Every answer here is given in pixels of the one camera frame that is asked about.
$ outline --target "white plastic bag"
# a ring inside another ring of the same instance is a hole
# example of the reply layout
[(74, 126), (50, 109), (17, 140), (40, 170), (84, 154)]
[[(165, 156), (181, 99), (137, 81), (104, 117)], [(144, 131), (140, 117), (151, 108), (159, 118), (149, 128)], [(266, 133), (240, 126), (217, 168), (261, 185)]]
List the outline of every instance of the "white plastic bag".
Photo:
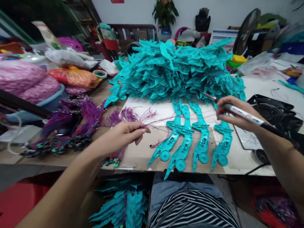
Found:
[(263, 52), (239, 66), (237, 68), (238, 72), (242, 75), (248, 75), (250, 73), (265, 74), (268, 71), (273, 71), (275, 70), (275, 68), (271, 66), (273, 56), (272, 53)]
[(106, 59), (103, 59), (99, 66), (103, 68), (108, 75), (116, 75), (119, 72), (119, 69), (116, 67), (115, 63), (110, 62)]
[(45, 56), (53, 63), (62, 68), (76, 66), (79, 69), (90, 70), (91, 66), (87, 64), (76, 53), (67, 50), (47, 50)]

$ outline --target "hand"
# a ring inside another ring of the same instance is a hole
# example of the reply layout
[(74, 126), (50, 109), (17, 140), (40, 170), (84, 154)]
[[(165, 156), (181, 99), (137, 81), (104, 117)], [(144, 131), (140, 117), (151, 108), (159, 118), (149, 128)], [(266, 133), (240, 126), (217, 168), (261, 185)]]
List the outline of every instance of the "hand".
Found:
[[(248, 112), (251, 115), (267, 122), (249, 103), (241, 101), (240, 99), (238, 99), (234, 96), (223, 97), (218, 101), (217, 106), (219, 108), (216, 111), (216, 115), (217, 115), (218, 119), (221, 119), (227, 123), (236, 125), (239, 128), (242, 128), (246, 131), (251, 131), (255, 134), (260, 131), (264, 131), (264, 129), (261, 128), (260, 126), (250, 122), (249, 120), (247, 120), (241, 116), (238, 116), (230, 111), (227, 111), (224, 107), (221, 107), (224, 103), (228, 103), (228, 102), (230, 104), (233, 104), (234, 106), (244, 110), (245, 112)], [(234, 117), (231, 117), (229, 115), (223, 115), (226, 112), (231, 113), (232, 115), (234, 115)]]
[(121, 122), (99, 137), (96, 142), (103, 151), (112, 154), (132, 142), (138, 145), (146, 132), (151, 133), (148, 126), (141, 122)]

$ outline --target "green plant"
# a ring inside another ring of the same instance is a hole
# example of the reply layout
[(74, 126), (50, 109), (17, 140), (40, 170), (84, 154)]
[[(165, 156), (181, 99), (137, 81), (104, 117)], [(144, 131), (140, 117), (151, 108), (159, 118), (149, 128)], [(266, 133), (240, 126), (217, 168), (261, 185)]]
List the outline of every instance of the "green plant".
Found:
[(175, 23), (175, 17), (179, 16), (172, 0), (157, 0), (153, 14), (155, 23), (158, 20), (158, 25), (164, 29), (169, 29), (170, 24)]

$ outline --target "gray pants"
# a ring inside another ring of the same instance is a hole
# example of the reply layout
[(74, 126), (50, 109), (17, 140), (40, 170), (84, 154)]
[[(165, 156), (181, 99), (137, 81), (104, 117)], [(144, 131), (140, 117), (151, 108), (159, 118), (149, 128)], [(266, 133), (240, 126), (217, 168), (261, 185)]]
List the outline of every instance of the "gray pants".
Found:
[[(175, 177), (176, 179), (178, 178), (178, 175), (202, 175), (202, 174), (171, 173), (168, 179), (172, 176)], [(168, 197), (179, 191), (194, 189), (194, 190), (204, 191), (215, 197), (223, 197), (219, 189), (214, 184), (212, 184), (211, 179), (210, 181), (209, 180), (206, 181), (209, 183), (202, 183), (202, 182), (188, 182), (188, 181), (180, 182), (175, 180), (164, 181), (164, 173), (157, 172), (154, 176), (153, 186), (151, 191), (151, 202), (150, 202), (150, 211), (148, 216), (148, 224), (150, 224), (152, 215), (162, 205), (162, 203)]]

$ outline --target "person's left hand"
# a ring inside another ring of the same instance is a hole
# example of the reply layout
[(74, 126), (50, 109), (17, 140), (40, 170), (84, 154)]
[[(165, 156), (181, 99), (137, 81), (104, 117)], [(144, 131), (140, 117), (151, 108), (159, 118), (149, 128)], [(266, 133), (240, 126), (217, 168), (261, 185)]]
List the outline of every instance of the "person's left hand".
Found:
[(102, 151), (111, 154), (132, 142), (138, 145), (146, 132), (151, 133), (148, 126), (141, 122), (121, 122), (99, 137), (94, 144), (97, 143)]

